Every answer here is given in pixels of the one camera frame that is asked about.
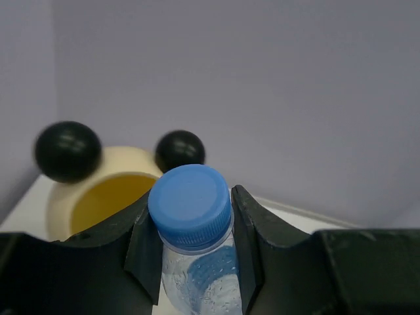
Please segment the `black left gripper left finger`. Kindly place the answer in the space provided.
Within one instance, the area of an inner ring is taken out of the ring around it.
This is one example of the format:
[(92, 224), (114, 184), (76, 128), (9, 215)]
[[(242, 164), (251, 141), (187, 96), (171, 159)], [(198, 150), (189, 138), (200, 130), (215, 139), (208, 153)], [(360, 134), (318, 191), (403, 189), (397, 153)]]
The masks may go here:
[(148, 198), (65, 241), (1, 234), (2, 314), (151, 314), (162, 242)]

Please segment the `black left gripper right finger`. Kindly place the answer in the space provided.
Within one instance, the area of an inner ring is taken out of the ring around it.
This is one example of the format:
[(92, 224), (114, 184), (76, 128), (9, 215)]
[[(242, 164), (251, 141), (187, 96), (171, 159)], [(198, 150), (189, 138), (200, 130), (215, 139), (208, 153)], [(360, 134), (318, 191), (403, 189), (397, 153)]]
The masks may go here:
[(244, 314), (418, 314), (419, 231), (311, 234), (231, 191)]

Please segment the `blue-cap water bottle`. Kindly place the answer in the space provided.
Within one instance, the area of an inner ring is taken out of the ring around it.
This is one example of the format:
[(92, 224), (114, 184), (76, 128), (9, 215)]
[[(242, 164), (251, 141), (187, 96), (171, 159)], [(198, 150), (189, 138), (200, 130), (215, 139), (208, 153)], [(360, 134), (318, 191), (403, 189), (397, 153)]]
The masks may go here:
[(163, 242), (161, 280), (182, 314), (241, 314), (234, 212), (224, 177), (206, 165), (165, 173), (148, 211)]

